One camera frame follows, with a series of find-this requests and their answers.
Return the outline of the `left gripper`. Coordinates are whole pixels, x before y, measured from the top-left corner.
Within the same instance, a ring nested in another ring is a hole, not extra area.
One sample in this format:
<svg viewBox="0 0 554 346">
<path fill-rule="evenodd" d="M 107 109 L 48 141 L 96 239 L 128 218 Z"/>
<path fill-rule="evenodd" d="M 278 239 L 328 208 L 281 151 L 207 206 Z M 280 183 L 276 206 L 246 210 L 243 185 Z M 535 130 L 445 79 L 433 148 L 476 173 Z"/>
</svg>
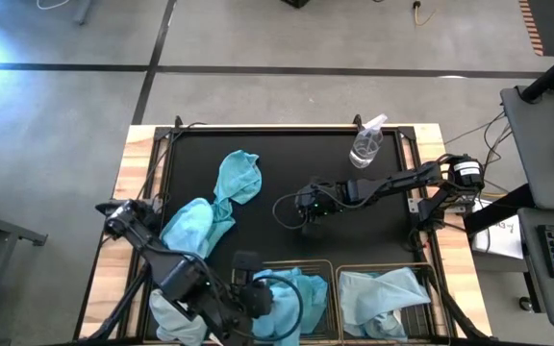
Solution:
<svg viewBox="0 0 554 346">
<path fill-rule="evenodd" d="M 243 312 L 252 319 L 269 315 L 272 310 L 273 294 L 263 279 L 254 280 L 254 275 L 263 270 L 263 262 L 256 252 L 237 251 L 233 261 L 233 284 L 238 285 L 235 295 Z"/>
</svg>

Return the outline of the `grey metal table leg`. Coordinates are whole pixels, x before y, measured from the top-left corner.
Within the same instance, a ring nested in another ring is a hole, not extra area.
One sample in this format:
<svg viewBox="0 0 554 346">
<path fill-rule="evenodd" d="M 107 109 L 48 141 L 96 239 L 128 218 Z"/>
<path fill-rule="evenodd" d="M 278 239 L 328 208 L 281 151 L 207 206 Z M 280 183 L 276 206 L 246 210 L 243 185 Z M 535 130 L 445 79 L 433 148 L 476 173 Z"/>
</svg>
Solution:
<svg viewBox="0 0 554 346">
<path fill-rule="evenodd" d="M 94 0 L 78 0 L 78 8 L 73 18 L 77 25 L 82 26 L 86 23 L 93 2 Z"/>
</svg>

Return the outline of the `pale blue smooth microfiber towel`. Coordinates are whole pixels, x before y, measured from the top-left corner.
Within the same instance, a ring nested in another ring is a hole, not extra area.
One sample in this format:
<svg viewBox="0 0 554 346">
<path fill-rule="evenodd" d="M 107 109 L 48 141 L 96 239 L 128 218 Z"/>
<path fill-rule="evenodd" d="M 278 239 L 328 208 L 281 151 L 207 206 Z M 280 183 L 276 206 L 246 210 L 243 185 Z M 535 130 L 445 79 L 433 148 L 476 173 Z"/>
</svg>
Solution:
<svg viewBox="0 0 554 346">
<path fill-rule="evenodd" d="M 402 310 L 431 302 L 427 290 L 409 267 L 384 274 L 342 271 L 339 298 L 343 329 L 352 336 L 362 338 L 369 338 L 363 335 L 361 329 L 369 309 L 379 312 Z"/>
</svg>

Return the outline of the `white paper sheet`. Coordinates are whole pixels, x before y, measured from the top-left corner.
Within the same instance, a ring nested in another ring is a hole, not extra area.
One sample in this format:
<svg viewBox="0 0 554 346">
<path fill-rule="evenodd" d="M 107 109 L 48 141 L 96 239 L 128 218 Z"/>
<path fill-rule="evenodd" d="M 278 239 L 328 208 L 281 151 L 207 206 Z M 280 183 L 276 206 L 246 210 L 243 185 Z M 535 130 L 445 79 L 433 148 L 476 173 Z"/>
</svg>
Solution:
<svg viewBox="0 0 554 346">
<path fill-rule="evenodd" d="M 474 251 L 522 260 L 520 222 L 517 215 L 477 233 L 471 242 Z"/>
</svg>

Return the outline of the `teal plush microfiber towel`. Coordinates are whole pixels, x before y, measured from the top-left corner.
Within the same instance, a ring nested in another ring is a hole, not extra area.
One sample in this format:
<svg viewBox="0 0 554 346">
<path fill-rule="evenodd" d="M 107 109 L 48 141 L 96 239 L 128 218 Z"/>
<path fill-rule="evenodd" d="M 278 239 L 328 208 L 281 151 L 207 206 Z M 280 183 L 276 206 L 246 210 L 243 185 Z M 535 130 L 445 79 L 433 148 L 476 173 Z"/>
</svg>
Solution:
<svg viewBox="0 0 554 346">
<path fill-rule="evenodd" d="M 312 334 L 326 310 L 328 284 L 317 275 L 298 275 L 295 280 L 304 305 L 301 333 Z"/>
</svg>

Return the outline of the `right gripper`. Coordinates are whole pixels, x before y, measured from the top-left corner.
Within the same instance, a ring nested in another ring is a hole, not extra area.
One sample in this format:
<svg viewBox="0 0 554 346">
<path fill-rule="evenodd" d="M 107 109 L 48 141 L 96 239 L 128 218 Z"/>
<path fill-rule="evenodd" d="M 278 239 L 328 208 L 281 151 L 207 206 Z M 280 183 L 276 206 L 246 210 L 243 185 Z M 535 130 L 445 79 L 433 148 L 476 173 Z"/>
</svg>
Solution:
<svg viewBox="0 0 554 346">
<path fill-rule="evenodd" d="M 307 221 L 301 234 L 310 239 L 322 239 L 327 228 L 318 218 L 345 210 L 345 184 L 313 180 L 295 193 L 294 204 L 298 214 Z"/>
</svg>

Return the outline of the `pale teal-edged microfiber towel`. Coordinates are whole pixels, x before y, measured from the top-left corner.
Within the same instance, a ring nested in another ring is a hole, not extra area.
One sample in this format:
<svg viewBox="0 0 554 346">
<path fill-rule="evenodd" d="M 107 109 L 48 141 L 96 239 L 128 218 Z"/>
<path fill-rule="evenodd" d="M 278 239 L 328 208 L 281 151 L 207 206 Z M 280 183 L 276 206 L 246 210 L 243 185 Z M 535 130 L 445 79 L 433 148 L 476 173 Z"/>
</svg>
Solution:
<svg viewBox="0 0 554 346">
<path fill-rule="evenodd" d="M 201 346 L 208 327 L 199 315 L 192 320 L 172 306 L 159 289 L 150 293 L 149 308 L 158 327 L 156 336 L 161 341 L 180 341 L 185 346 Z"/>
</svg>

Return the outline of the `light blue waffle microfiber towel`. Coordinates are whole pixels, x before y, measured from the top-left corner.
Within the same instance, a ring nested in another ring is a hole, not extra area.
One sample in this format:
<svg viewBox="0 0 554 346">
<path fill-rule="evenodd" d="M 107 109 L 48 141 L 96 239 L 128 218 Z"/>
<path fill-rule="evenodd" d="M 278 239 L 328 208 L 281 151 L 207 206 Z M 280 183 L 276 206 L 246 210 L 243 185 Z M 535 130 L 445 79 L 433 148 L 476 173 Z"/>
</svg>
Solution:
<svg viewBox="0 0 554 346">
<path fill-rule="evenodd" d="M 267 275 L 285 278 L 299 289 L 302 297 L 302 284 L 298 282 L 302 272 L 299 268 L 294 267 L 290 270 L 282 271 L 266 269 L 256 274 L 254 278 Z M 292 328 L 297 320 L 300 308 L 297 295 L 289 285 L 281 281 L 269 279 L 262 280 L 262 282 L 268 284 L 273 296 L 271 312 L 268 315 L 254 319 L 252 333 L 260 338 L 283 336 Z M 273 342 L 273 346 L 299 346 L 300 333 L 301 326 L 299 325 L 289 336 Z"/>
</svg>

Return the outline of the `clear plastic spray bottle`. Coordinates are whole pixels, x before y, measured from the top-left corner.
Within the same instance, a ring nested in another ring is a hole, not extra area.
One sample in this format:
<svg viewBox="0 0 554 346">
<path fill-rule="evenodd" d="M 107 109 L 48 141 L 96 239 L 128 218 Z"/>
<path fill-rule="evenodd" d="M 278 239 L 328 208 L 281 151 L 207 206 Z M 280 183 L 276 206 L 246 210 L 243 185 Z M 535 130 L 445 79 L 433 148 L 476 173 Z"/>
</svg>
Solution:
<svg viewBox="0 0 554 346">
<path fill-rule="evenodd" d="M 381 113 L 359 126 L 349 152 L 349 159 L 355 167 L 366 168 L 374 161 L 384 139 L 382 130 L 387 120 L 388 117 Z"/>
</svg>

